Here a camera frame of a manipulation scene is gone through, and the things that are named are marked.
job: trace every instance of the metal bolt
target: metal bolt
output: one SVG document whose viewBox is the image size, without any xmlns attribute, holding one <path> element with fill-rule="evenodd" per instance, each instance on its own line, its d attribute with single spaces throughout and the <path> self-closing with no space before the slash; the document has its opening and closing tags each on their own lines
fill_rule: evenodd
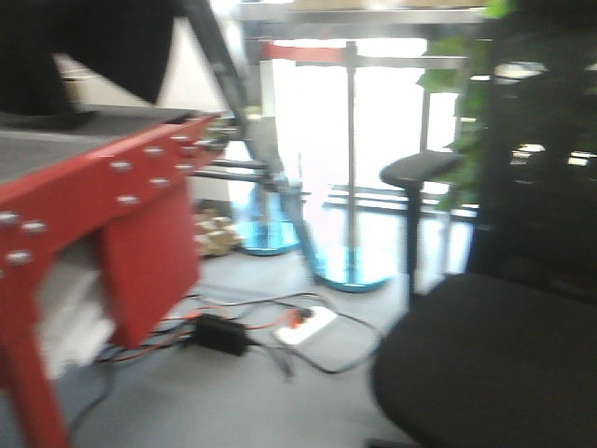
<svg viewBox="0 0 597 448">
<path fill-rule="evenodd" d="M 187 146 L 187 147 L 181 147 L 180 148 L 180 154 L 183 157 L 196 156 L 198 152 L 199 152 L 199 147 Z"/>
<path fill-rule="evenodd" d="M 171 138 L 177 143 L 190 142 L 190 137 L 188 135 L 182 135 L 182 134 L 173 135 Z"/>
<path fill-rule="evenodd" d="M 176 169 L 181 173 L 188 173 L 189 171 L 192 171 L 193 165 L 189 163 L 179 163 L 176 165 Z"/>
<path fill-rule="evenodd" d="M 166 179 L 165 177 L 154 177 L 153 179 L 149 180 L 149 183 L 156 189 L 163 189 L 170 185 L 170 180 Z"/>
<path fill-rule="evenodd" d="M 139 203 L 139 197 L 134 194 L 122 194 L 117 197 L 117 200 L 122 205 L 132 206 Z"/>
<path fill-rule="evenodd" d="M 126 173 L 132 169 L 132 163 L 129 161 L 112 161 L 110 166 L 117 173 Z"/>
<path fill-rule="evenodd" d="M 34 256 L 28 250 L 20 249 L 8 252 L 6 259 L 8 264 L 22 266 L 23 264 L 31 263 L 34 260 Z"/>
<path fill-rule="evenodd" d="M 164 153 L 163 147 L 146 147 L 144 150 L 145 154 L 149 157 L 159 157 Z"/>
<path fill-rule="evenodd" d="M 41 220 L 23 222 L 21 228 L 30 235 L 38 235 L 48 230 L 46 223 Z"/>
<path fill-rule="evenodd" d="M 0 212 L 0 227 L 10 227 L 19 224 L 19 215 L 15 212 L 6 210 Z"/>
</svg>

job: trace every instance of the green plant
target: green plant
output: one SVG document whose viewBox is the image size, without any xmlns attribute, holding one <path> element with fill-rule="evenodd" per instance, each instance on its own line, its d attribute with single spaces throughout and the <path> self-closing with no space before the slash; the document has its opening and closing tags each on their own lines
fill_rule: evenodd
<svg viewBox="0 0 597 448">
<path fill-rule="evenodd" d="M 509 14 L 514 0 L 486 0 L 484 14 L 493 19 Z M 438 208 L 475 203 L 478 193 L 478 170 L 482 161 L 483 141 L 487 129 L 485 99 L 487 90 L 487 62 L 490 42 L 471 35 L 454 35 L 432 42 L 428 56 L 466 56 L 464 70 L 429 69 L 419 79 L 419 85 L 430 93 L 459 93 L 456 103 L 456 138 L 449 145 L 463 156 L 460 166 L 438 179 L 452 185 L 452 194 L 445 196 Z"/>
</svg>

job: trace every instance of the power adapter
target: power adapter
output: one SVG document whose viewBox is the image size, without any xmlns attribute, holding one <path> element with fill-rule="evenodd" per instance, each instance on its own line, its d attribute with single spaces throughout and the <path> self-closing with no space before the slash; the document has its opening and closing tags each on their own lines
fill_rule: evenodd
<svg viewBox="0 0 597 448">
<path fill-rule="evenodd" d="M 246 352 L 249 339 L 243 324 L 217 315 L 200 315 L 187 343 L 195 343 L 240 357 Z"/>
</svg>

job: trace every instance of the chair seat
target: chair seat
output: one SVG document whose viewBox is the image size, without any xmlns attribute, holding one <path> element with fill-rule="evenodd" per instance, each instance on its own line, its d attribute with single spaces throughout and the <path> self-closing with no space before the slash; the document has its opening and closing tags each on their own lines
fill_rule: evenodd
<svg viewBox="0 0 597 448">
<path fill-rule="evenodd" d="M 482 275 L 449 277 L 373 366 L 387 416 L 424 446 L 597 446 L 597 307 Z"/>
</svg>

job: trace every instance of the red metal frame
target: red metal frame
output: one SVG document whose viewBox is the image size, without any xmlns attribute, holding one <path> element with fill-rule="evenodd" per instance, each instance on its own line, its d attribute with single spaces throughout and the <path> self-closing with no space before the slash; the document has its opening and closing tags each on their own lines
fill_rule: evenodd
<svg viewBox="0 0 597 448">
<path fill-rule="evenodd" d="M 267 59 L 287 59 L 298 63 L 337 63 L 345 64 L 345 48 L 289 47 L 264 42 L 263 56 Z"/>
<path fill-rule="evenodd" d="M 70 446 L 38 355 L 40 282 L 58 252 L 96 235 L 114 341 L 141 342 L 199 277 L 186 175 L 219 155 L 189 150 L 213 118 L 161 124 L 0 186 L 0 212 L 20 217 L 0 227 L 0 386 L 31 448 Z M 28 221 L 47 231 L 28 233 Z M 11 264 L 23 250 L 31 260 Z"/>
</svg>

